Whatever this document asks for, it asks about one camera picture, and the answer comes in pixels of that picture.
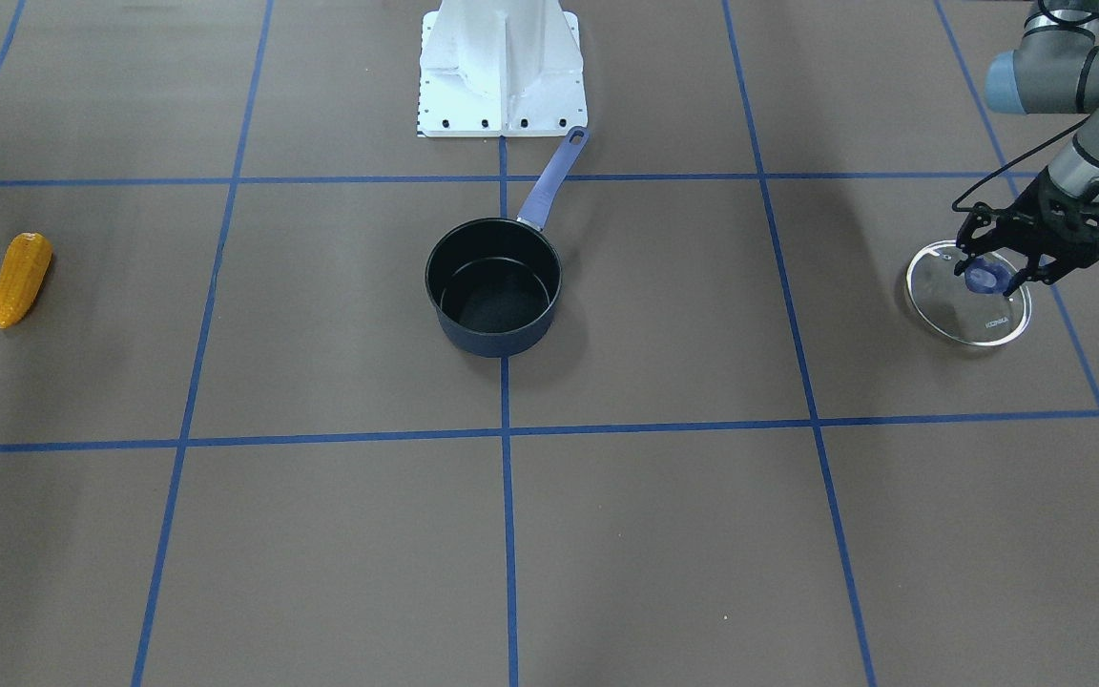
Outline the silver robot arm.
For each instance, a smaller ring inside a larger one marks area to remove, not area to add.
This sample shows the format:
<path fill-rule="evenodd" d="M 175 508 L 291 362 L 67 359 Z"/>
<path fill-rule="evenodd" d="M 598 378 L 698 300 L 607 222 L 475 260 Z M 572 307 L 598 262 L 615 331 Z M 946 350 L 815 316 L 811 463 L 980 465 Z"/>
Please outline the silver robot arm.
<path fill-rule="evenodd" d="M 1080 115 L 1064 147 L 1003 209 L 964 208 L 954 272 L 969 291 L 1010 296 L 1099 261 L 1099 1 L 1034 1 L 1015 51 L 999 53 L 983 95 L 993 112 Z"/>

